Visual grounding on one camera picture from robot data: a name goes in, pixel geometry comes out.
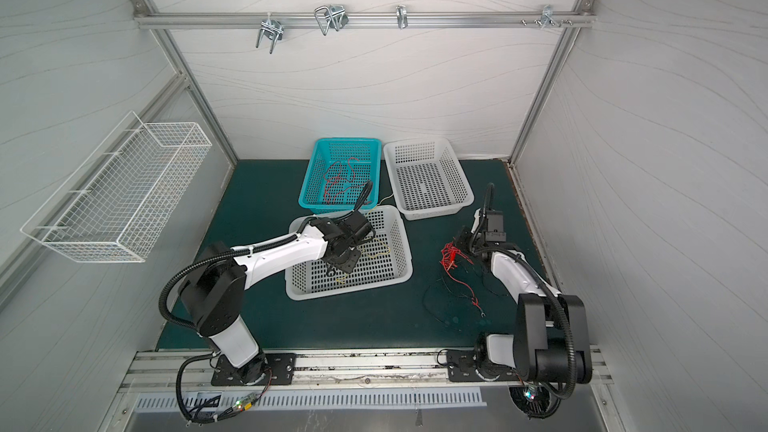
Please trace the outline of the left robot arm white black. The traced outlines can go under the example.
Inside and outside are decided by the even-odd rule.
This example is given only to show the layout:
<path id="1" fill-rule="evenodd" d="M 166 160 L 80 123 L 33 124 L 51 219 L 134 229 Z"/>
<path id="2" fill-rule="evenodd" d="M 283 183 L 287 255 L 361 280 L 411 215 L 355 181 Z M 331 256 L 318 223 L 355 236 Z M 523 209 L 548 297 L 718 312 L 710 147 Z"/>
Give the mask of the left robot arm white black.
<path id="1" fill-rule="evenodd" d="M 266 356 L 241 316 L 245 292 L 278 272 L 316 260 L 351 273 L 360 246 L 374 236 L 360 211 L 372 189 L 366 181 L 353 208 L 339 217 L 310 216 L 295 232 L 270 241 L 216 248 L 164 285 L 158 299 L 161 316 L 209 340 L 241 375 L 260 374 Z"/>

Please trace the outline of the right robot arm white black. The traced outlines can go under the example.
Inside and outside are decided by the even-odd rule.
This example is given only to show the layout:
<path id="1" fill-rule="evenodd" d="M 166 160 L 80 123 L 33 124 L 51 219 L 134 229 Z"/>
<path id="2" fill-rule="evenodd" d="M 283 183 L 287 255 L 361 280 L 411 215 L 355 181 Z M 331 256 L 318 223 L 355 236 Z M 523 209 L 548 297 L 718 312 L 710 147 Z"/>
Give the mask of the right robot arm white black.
<path id="1" fill-rule="evenodd" d="M 551 285 L 507 241 L 504 216 L 493 207 L 494 192 L 494 185 L 487 185 L 472 225 L 443 248 L 441 265 L 450 276 L 461 260 L 482 264 L 514 300 L 515 330 L 481 334 L 471 357 L 446 365 L 457 381 L 518 380 L 510 389 L 513 403 L 528 417 L 544 419 L 577 385 L 592 379 L 585 304 Z"/>

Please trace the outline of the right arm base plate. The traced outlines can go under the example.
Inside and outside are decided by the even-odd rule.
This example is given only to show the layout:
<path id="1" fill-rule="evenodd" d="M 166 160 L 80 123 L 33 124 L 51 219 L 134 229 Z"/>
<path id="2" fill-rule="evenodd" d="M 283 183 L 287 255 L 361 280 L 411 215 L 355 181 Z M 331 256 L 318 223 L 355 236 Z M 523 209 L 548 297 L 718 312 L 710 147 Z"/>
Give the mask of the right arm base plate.
<path id="1" fill-rule="evenodd" d="M 441 349 L 435 359 L 437 365 L 446 370 L 450 383 L 521 384 L 521 379 L 512 367 L 493 363 L 480 352 Z"/>

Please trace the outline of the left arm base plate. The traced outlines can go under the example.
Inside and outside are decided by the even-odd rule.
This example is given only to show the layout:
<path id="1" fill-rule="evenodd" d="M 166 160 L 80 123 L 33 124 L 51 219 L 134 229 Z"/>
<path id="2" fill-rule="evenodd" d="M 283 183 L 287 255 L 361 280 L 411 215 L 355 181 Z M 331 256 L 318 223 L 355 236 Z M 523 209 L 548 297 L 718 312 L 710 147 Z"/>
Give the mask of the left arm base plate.
<path id="1" fill-rule="evenodd" d="M 241 367 L 235 367 L 222 355 L 214 367 L 212 386 L 290 385 L 293 381 L 297 355 L 294 353 L 264 353 Z"/>

